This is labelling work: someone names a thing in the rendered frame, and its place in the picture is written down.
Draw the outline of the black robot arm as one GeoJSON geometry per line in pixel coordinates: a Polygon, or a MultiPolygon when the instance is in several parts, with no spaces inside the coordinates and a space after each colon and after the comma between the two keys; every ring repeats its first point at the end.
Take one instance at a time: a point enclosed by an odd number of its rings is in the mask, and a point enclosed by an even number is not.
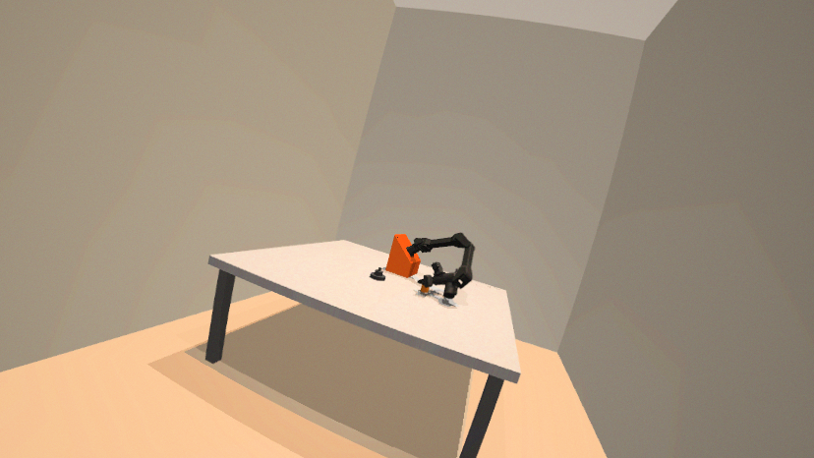
{"type": "Polygon", "coordinates": [[[422,253],[431,252],[433,248],[441,248],[441,247],[450,247],[454,246],[457,248],[465,248],[464,257],[462,261],[462,265],[459,269],[456,268],[455,272],[446,273],[443,272],[441,264],[439,262],[435,262],[432,264],[432,268],[434,270],[434,275],[438,274],[445,274],[445,288],[443,296],[448,299],[453,299],[458,294],[458,288],[462,289],[466,284],[472,281],[472,263],[473,263],[473,256],[474,251],[476,250],[475,246],[470,242],[463,233],[454,234],[452,237],[449,238],[442,238],[442,239],[428,239],[428,238],[416,238],[414,240],[414,244],[410,247],[406,247],[409,255],[412,257],[415,253],[421,251],[422,253]],[[459,282],[462,282],[462,284],[459,282]]]}

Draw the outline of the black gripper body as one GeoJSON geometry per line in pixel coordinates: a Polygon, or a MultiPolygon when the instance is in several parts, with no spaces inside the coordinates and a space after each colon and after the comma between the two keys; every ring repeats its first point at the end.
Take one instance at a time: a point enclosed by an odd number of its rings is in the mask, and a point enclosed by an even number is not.
{"type": "Polygon", "coordinates": [[[433,287],[434,284],[435,286],[445,285],[445,274],[446,273],[434,275],[434,277],[432,277],[430,274],[424,275],[425,288],[433,287]]]}

